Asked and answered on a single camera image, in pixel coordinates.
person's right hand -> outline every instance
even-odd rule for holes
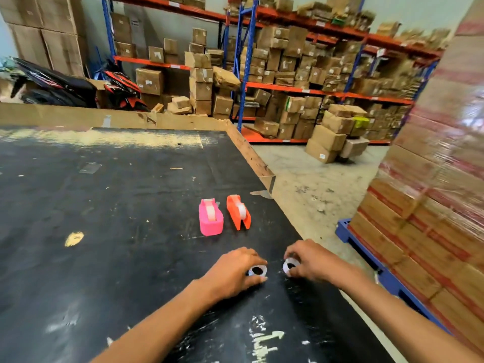
[[[291,277],[310,280],[326,280],[341,288],[345,278],[357,272],[357,269],[336,256],[331,251],[317,244],[312,239],[299,240],[291,244],[284,254],[284,260],[295,255],[300,265],[289,269]]]

blue plastic pallet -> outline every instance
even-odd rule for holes
[[[388,268],[378,260],[360,241],[349,231],[348,224],[351,219],[342,219],[338,221],[336,227],[336,235],[344,243],[350,244],[356,252],[373,268],[378,272],[378,279],[380,284],[393,295],[402,299],[409,307],[425,316],[430,321],[435,323],[441,329],[450,334],[450,331],[427,309],[427,307],[418,300],[417,297],[405,287],[400,280],[398,280]]]

floor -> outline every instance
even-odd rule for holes
[[[275,173],[273,197],[302,238],[311,238],[361,267],[369,277],[373,270],[353,248],[336,237],[339,219],[351,218],[375,176],[388,146],[370,146],[362,156],[346,164],[322,164],[300,145],[255,145],[257,154]],[[344,293],[355,310],[397,363],[406,362],[383,332]]]

forearm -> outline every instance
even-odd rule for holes
[[[190,326],[215,304],[200,280],[116,340],[92,363],[159,363]]]
[[[376,285],[359,270],[337,285],[372,319],[410,363],[482,360],[437,325]]]

cardboard edging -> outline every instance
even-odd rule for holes
[[[2,126],[76,131],[87,131],[98,127],[225,131],[269,193],[272,193],[275,183],[275,174],[229,120],[153,112],[0,103],[0,127]]]

